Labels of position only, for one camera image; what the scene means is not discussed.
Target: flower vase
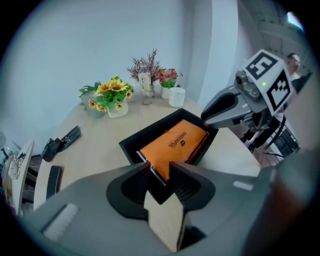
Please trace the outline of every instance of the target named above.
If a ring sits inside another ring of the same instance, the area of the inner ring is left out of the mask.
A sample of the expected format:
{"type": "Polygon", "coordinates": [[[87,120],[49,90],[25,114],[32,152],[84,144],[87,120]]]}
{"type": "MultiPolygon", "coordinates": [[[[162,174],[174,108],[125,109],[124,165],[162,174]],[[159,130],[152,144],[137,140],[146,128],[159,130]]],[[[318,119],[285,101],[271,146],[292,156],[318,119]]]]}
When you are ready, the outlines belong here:
{"type": "Polygon", "coordinates": [[[88,91],[87,93],[81,96],[81,100],[83,101],[84,106],[87,112],[89,113],[89,115],[95,119],[98,119],[103,117],[105,113],[102,111],[98,111],[96,108],[92,109],[89,107],[89,100],[92,100],[93,102],[95,102],[96,100],[96,97],[94,97],[94,94],[95,94],[95,91],[88,91]]]}
{"type": "Polygon", "coordinates": [[[120,105],[122,105],[121,108],[108,108],[106,107],[107,113],[110,118],[121,118],[125,116],[129,111],[128,102],[126,99],[119,102],[120,105]]]}
{"type": "Polygon", "coordinates": [[[170,88],[161,86],[161,98],[168,100],[170,98],[170,88]]]}

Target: black box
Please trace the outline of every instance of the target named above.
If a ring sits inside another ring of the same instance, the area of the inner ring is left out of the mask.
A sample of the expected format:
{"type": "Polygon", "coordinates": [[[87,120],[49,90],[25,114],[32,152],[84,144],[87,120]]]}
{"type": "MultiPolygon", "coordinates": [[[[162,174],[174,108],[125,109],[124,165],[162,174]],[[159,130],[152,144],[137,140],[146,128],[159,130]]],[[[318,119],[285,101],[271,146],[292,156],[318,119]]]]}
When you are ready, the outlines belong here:
{"type": "Polygon", "coordinates": [[[137,151],[154,141],[165,131],[179,123],[182,119],[187,120],[208,132],[207,139],[190,161],[191,165],[197,165],[204,157],[212,141],[216,137],[218,129],[205,127],[203,120],[183,108],[178,109],[172,114],[119,142],[119,145],[130,164],[143,163],[143,160],[137,154],[137,151]]]}

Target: orange box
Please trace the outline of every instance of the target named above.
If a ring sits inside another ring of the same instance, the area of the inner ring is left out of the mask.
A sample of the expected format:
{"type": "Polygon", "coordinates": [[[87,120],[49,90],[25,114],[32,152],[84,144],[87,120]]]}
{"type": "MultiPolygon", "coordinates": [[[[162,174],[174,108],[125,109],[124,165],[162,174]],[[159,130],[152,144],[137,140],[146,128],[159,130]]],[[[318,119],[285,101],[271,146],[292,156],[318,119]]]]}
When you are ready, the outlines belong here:
{"type": "Polygon", "coordinates": [[[207,137],[204,129],[183,119],[137,153],[168,181],[169,162],[188,163],[207,137]]]}

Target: white mug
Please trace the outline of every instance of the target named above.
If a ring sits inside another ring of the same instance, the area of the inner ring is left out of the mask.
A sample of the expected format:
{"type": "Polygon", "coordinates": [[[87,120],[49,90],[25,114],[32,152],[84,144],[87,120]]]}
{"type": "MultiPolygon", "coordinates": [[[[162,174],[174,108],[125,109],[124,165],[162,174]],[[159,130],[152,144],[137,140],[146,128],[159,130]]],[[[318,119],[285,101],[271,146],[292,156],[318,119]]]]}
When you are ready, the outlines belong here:
{"type": "Polygon", "coordinates": [[[169,105],[174,108],[181,108],[185,103],[186,90],[180,87],[170,88],[169,105]]]}

